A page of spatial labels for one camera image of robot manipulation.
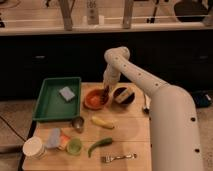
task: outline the brown bowl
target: brown bowl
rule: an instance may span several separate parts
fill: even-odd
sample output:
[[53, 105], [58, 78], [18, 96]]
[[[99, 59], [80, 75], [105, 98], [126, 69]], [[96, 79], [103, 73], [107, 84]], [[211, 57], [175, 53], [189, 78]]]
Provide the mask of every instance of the brown bowl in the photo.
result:
[[[126, 89], [126, 87], [117, 88], [113, 93], [113, 99], [115, 99], [118, 95], [120, 95], [125, 89]], [[119, 104], [128, 105], [128, 104], [132, 103], [134, 101], [134, 99], [135, 99], [135, 93], [131, 94], [129, 97], [127, 97], [124, 101], [122, 101]]]
[[107, 96], [106, 99], [102, 101], [102, 94], [103, 89], [94, 89], [90, 91], [84, 98], [84, 106], [92, 110], [102, 109], [109, 100], [109, 96]]

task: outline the white cup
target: white cup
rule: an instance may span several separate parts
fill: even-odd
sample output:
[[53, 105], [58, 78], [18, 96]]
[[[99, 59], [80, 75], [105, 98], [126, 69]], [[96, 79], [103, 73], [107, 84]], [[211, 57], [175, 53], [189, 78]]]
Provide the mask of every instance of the white cup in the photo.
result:
[[23, 153], [27, 157], [40, 158], [45, 153], [44, 144], [39, 137], [29, 138], [23, 145]]

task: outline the cable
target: cable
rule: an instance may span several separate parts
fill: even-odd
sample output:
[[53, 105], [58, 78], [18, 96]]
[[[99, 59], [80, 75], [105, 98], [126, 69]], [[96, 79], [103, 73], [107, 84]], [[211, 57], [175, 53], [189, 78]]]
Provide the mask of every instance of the cable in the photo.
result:
[[22, 140], [26, 141], [19, 133], [16, 132], [16, 130], [0, 115], [0, 119]]

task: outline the chair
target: chair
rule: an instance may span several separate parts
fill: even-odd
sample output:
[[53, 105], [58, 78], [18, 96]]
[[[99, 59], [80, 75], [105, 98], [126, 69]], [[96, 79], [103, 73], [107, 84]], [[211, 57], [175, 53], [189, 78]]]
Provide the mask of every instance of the chair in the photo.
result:
[[213, 0], [208, 0], [208, 8], [202, 4], [202, 0], [182, 0], [175, 4], [174, 11], [181, 22], [199, 22], [208, 15], [212, 5]]

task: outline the green chili pepper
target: green chili pepper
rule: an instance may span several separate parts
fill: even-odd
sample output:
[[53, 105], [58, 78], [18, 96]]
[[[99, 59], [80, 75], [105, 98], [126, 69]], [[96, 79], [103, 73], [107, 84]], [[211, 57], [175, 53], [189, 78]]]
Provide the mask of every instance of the green chili pepper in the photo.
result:
[[101, 147], [101, 146], [106, 146], [106, 145], [110, 145], [112, 144], [113, 140], [111, 137], [107, 137], [104, 138], [102, 140], [97, 141], [96, 143], [94, 143], [88, 150], [88, 157], [91, 157], [92, 151], [96, 148], [96, 147]]

